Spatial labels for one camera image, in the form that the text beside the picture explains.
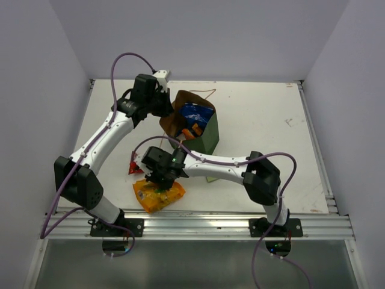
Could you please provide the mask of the blue Doritos chip bag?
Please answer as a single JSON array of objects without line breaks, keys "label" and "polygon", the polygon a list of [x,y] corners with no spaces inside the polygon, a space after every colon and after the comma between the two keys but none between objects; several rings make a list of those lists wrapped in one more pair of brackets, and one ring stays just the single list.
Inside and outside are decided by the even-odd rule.
[{"label": "blue Doritos chip bag", "polygon": [[199,127],[205,129],[214,114],[214,109],[187,102],[182,105],[179,113],[186,120],[187,128],[191,127],[194,123],[197,123]]}]

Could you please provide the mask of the yellow mango candy bag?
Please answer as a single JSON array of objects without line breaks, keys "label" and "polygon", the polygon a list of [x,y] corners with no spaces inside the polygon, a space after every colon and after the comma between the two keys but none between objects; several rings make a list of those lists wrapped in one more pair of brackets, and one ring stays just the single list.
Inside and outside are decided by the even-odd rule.
[{"label": "yellow mango candy bag", "polygon": [[177,182],[168,190],[163,190],[160,186],[146,181],[139,180],[133,184],[135,197],[145,212],[152,214],[175,203],[185,194],[185,189]]}]

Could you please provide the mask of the green paper bag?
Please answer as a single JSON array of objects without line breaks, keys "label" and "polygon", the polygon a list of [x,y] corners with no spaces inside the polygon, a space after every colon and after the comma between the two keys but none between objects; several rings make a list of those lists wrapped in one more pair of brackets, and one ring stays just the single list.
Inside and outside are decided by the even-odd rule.
[{"label": "green paper bag", "polygon": [[214,105],[193,92],[180,90],[172,106],[174,112],[159,121],[165,134],[191,151],[213,154],[220,140]]}]

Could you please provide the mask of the orange candy packet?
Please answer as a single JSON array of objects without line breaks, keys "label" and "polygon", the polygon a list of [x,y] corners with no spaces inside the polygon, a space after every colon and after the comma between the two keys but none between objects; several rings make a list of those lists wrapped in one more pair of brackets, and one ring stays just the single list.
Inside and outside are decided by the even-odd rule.
[{"label": "orange candy packet", "polygon": [[186,140],[193,140],[203,134],[203,129],[194,123],[191,127],[182,129],[182,134]]}]

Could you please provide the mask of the light green snack packet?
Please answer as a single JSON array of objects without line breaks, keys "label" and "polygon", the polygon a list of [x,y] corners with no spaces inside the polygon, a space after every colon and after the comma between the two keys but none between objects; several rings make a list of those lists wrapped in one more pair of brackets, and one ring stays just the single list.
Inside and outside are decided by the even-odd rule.
[{"label": "light green snack packet", "polygon": [[213,177],[207,177],[207,178],[206,178],[206,180],[207,180],[207,182],[208,182],[208,183],[211,183],[211,182],[214,182],[214,181],[216,181],[216,180],[217,180],[217,178],[213,178]]}]

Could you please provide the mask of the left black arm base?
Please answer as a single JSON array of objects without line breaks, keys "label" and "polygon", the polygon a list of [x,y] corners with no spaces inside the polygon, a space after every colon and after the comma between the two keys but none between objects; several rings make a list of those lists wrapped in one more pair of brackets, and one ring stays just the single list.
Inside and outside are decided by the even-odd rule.
[{"label": "left black arm base", "polygon": [[121,223],[107,225],[100,220],[90,219],[90,235],[92,237],[142,237],[144,231],[144,219],[121,219]]}]

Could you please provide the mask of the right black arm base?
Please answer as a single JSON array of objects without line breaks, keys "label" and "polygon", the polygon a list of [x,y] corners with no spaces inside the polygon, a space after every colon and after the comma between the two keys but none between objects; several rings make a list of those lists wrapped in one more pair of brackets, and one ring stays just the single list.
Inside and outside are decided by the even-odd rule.
[{"label": "right black arm base", "polygon": [[[261,237],[270,227],[266,217],[249,219],[248,228],[250,236],[253,238]],[[267,233],[267,237],[303,237],[303,229],[300,219],[289,218],[285,225],[274,225]]]}]

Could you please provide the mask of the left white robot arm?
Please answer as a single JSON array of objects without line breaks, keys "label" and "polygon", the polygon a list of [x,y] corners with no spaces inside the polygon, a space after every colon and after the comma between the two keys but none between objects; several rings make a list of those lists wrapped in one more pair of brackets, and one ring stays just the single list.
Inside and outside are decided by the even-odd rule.
[{"label": "left white robot arm", "polygon": [[148,114],[164,117],[173,112],[168,76],[167,70],[139,74],[127,94],[114,98],[111,112],[93,136],[71,156],[54,162],[58,194],[104,220],[103,228],[111,236],[123,233],[125,221],[120,208],[103,195],[97,175],[119,142]]}]

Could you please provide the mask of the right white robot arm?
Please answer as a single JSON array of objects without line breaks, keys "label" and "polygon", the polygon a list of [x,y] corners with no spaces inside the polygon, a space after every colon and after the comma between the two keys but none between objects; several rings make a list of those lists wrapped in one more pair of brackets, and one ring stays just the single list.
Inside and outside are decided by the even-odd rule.
[{"label": "right white robot arm", "polygon": [[289,230],[289,210],[280,196],[280,171],[260,152],[246,157],[218,157],[177,148],[172,153],[149,147],[134,157],[146,180],[163,190],[178,178],[213,177],[242,185],[253,202],[262,205],[272,235],[282,236]]}]

